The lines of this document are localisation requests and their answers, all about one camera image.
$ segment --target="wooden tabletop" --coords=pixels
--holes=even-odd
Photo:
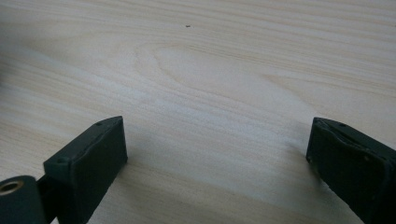
[[[396,148],[396,1],[0,3],[0,178],[122,115],[90,223],[361,223],[304,158],[313,117]]]

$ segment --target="black clamp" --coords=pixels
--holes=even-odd
[[[396,223],[395,150],[343,123],[314,118],[306,159],[364,223]]]
[[[87,223],[127,160],[122,117],[97,122],[45,161],[38,181],[0,182],[0,223]]]

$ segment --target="light wood table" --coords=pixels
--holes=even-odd
[[[361,223],[304,158],[313,117],[396,148],[396,1],[0,3],[0,178],[122,115],[90,223]]]

